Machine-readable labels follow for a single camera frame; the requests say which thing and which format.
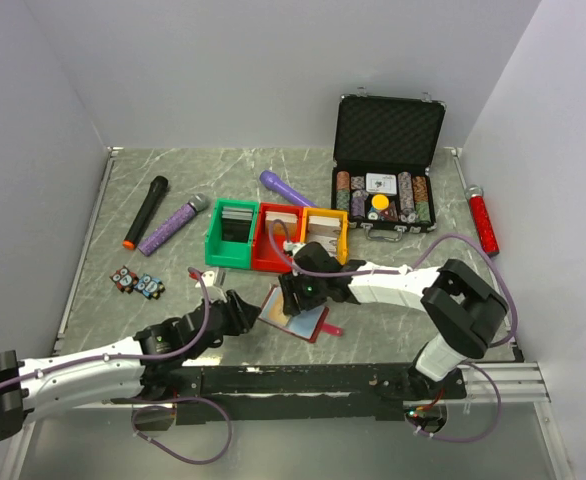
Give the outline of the red leather card holder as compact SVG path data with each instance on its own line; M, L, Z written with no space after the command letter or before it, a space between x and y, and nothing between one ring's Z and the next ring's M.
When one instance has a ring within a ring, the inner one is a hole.
M283 296L282 289L279 286L271 286L264 302L262 303L261 313L258 316L258 319L263 323L308 343L315 343L320 334L326 334L333 337L343 336L344 330L341 327L327 322L330 312L327 306L319 306L297 315L289 315L290 321L286 327L281 327L269 322L266 318L266 309L269 307L270 299L275 293L281 293Z

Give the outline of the gold VIP credit card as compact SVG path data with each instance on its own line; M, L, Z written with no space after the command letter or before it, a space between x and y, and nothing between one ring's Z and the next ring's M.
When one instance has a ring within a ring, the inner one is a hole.
M284 312L284 299L281 293L275 293L266 309L266 318L269 322L286 327L290 321L290 316Z

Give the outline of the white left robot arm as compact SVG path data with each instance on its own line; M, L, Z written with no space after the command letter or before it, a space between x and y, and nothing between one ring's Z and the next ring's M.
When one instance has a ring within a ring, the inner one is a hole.
M102 400L156 402L187 360L247 334L261 310L233 290L202 300L192 312L144 328L115 343L75 354L20 360L0 353L0 441L43 417Z

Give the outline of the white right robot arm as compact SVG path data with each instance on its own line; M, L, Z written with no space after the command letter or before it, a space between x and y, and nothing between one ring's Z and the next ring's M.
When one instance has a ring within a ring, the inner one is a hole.
M467 359L479 360L509 312L505 298L469 266L449 259L440 267L384 267L350 260L344 264L318 242L283 243L291 271L279 277L283 312L295 316L332 300L353 305L388 304L424 312L437 335L417 355L411 390L430 398Z

